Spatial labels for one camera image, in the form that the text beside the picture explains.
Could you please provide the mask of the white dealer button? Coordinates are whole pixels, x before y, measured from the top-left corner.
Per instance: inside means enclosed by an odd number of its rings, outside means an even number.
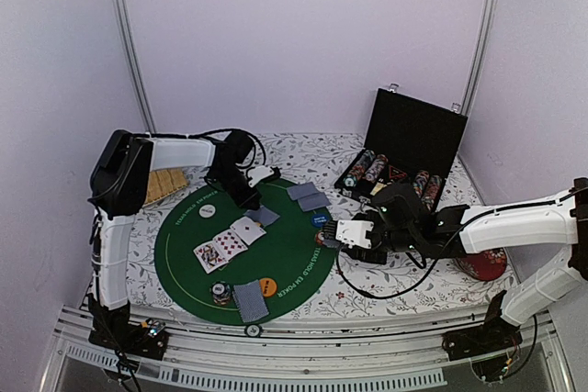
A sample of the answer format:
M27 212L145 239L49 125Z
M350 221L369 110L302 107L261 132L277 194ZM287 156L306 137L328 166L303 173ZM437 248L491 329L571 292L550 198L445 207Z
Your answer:
M202 205L198 213L202 218L212 218L216 213L216 208L212 204Z

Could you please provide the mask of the blue small blind button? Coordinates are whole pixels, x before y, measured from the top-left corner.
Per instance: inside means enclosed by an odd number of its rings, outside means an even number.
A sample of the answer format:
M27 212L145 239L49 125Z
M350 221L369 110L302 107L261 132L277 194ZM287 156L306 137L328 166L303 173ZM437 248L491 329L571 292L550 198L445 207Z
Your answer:
M318 229L325 225L329 220L330 216L325 213L316 213L311 216L311 224Z

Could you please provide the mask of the small chip stack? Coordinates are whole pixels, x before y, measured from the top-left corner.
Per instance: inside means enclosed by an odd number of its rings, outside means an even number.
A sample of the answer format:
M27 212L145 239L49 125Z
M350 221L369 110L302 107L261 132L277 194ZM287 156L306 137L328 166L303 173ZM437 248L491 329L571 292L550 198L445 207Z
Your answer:
M316 235L315 235L315 241L317 242L318 245L323 246L324 245L324 237L321 231L319 231Z

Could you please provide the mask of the dealt cards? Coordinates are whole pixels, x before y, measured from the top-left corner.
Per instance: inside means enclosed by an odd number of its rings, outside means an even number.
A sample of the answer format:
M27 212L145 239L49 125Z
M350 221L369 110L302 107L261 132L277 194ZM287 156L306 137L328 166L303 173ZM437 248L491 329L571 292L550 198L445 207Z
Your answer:
M299 204L303 212L310 212L330 205L326 194L320 192L312 182L290 186L287 193L292 201Z
M253 323L269 315L258 280L234 285L232 296L243 323Z

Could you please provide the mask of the orange big blind button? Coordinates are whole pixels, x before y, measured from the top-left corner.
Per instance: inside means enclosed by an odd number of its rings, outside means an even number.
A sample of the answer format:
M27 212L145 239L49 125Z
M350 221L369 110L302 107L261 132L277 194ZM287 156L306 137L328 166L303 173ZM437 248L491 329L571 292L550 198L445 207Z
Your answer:
M272 297L277 292L277 282L273 278L264 277L259 280L263 297Z

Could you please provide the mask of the blue checked card deck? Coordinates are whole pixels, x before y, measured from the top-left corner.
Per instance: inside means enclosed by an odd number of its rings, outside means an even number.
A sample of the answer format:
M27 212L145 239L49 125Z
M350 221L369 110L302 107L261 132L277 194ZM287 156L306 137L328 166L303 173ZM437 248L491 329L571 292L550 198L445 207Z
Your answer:
M333 250L337 250L340 248L339 241L337 241L337 240L324 239L322 241L322 245L328 249L333 249Z

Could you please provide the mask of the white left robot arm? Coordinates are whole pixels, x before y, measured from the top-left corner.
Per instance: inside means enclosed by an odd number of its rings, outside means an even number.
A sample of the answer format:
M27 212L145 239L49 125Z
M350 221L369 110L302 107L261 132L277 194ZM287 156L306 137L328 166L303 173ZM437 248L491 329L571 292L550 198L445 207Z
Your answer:
M225 129L202 134L132 133L117 129L110 136L90 176L95 224L93 247L93 298L107 310L126 308L130 233L136 215L146 201L152 172L186 167L207 169L207 179L220 186L239 208L258 209L257 185L278 179L278 167L247 164L262 146L253 134Z

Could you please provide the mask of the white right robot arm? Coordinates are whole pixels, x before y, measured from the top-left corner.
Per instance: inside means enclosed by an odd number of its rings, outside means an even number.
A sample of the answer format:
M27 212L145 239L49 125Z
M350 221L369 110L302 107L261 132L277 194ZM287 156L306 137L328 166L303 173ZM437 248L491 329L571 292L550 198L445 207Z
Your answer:
M496 295L479 326L450 331L443 347L455 357L520 343L520 327L587 282L587 180L554 196L499 206L426 207L408 183L393 183L352 219L329 220L317 242L339 252L416 251L433 262L495 249L552 244L560 251L513 289Z

